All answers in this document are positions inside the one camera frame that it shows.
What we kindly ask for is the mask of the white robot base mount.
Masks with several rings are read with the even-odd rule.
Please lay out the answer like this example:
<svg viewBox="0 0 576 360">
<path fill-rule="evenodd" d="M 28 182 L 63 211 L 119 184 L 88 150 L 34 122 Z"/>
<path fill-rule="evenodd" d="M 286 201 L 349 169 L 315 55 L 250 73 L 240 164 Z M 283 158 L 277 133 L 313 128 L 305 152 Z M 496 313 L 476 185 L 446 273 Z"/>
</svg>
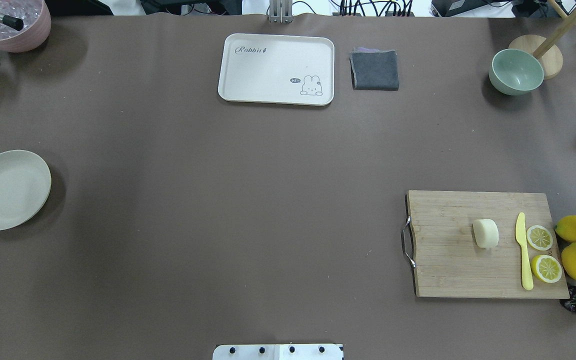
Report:
<svg viewBox="0 0 576 360">
<path fill-rule="evenodd" d="M 343 360 L 342 344 L 222 344 L 215 347 L 213 360 Z"/>
</svg>

